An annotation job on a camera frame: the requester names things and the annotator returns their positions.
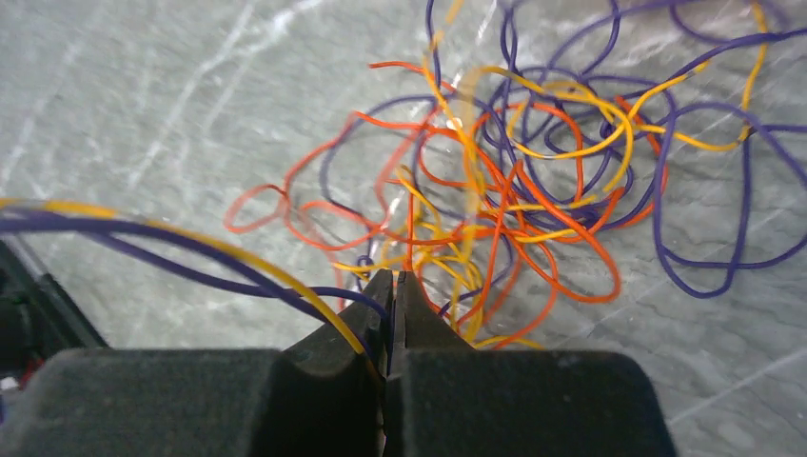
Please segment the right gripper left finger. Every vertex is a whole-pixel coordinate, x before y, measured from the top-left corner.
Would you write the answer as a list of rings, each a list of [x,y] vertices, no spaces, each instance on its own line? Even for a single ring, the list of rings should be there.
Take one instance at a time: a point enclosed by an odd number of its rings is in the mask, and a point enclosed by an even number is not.
[[[373,363],[322,326],[285,350],[71,348],[1,426],[5,456],[375,456]]]

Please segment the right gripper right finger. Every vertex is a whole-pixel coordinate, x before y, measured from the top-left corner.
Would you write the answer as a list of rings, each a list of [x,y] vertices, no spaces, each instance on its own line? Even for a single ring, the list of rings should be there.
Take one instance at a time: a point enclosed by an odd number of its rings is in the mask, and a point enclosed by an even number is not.
[[[388,456],[673,456],[649,377],[599,350],[472,348],[412,272],[390,306]]]

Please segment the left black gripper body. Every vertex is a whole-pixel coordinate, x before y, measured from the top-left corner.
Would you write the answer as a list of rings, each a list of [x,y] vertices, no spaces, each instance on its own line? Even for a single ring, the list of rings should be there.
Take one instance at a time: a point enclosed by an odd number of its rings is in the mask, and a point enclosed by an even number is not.
[[[1,388],[23,389],[55,354],[107,341],[22,239],[1,241]]]

